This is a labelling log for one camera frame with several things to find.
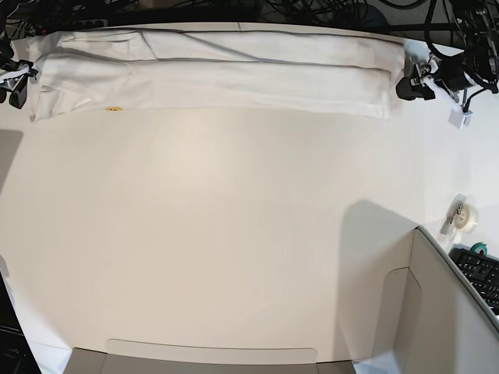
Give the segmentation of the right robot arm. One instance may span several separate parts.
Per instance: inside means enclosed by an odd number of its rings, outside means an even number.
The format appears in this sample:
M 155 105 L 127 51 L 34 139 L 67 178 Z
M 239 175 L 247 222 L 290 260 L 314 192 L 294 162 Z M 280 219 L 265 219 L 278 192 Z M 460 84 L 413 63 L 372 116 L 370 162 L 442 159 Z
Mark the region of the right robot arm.
M 5 31 L 1 33 L 1 103 L 6 98 L 9 104 L 22 109 L 27 101 L 28 81 L 36 79 L 38 71 L 27 60 L 14 61 L 14 51 Z

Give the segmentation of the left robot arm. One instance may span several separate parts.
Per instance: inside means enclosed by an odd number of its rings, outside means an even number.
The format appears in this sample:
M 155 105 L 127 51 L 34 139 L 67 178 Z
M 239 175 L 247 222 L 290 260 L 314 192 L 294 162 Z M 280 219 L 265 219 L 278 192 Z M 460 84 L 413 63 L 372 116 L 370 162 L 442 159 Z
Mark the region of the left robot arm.
M 454 24 L 462 33 L 464 50 L 446 55 L 431 39 L 436 2 L 431 1 L 424 21 L 425 62 L 416 62 L 401 78 L 396 94 L 405 101 L 433 100 L 441 94 L 456 110 L 469 114 L 472 99 L 486 91 L 498 93 L 498 27 L 487 1 L 452 1 Z

